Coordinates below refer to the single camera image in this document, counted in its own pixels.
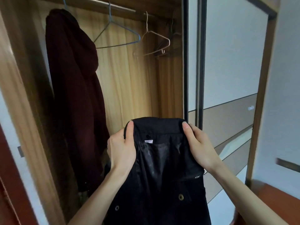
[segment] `wardrobe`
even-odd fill
[[[139,117],[187,119],[185,0],[65,0],[65,5],[64,0],[0,0],[0,88],[49,224],[67,223],[82,202],[57,123],[46,17],[51,9],[66,9],[94,41],[109,21],[108,3],[112,19],[141,37],[146,25],[164,37],[170,31],[177,34],[159,56],[133,55],[155,51],[163,39],[155,34],[134,44],[97,49],[96,73],[109,133]],[[130,31],[110,25],[95,44],[111,46],[136,39]]]

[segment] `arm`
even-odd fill
[[[195,126],[182,123],[193,157],[220,183],[246,224],[287,225],[262,202],[244,183],[233,175],[222,162],[208,136]]]
[[[125,182],[136,158],[133,121],[127,125],[125,140],[123,134],[124,129],[121,129],[109,138],[107,152],[111,160],[111,170],[68,225],[98,225],[103,222],[112,200]]]

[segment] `silver snap button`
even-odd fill
[[[183,200],[183,195],[179,194],[178,198],[179,198],[179,200]]]

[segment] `maroon coat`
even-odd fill
[[[100,155],[107,147],[104,99],[95,73],[94,43],[66,10],[46,18],[46,45],[58,114],[80,192],[91,195],[100,185]]]

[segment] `closet rod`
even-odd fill
[[[104,6],[109,7],[109,3],[106,2],[106,1],[100,1],[100,0],[88,0],[88,1],[92,1],[92,2],[98,3],[100,5],[104,5]],[[115,5],[115,4],[112,4],[112,3],[110,4],[110,6],[111,6],[111,8],[122,10],[122,11],[127,11],[127,12],[131,12],[131,13],[136,13],[137,12],[134,9],[126,8],[126,7]]]

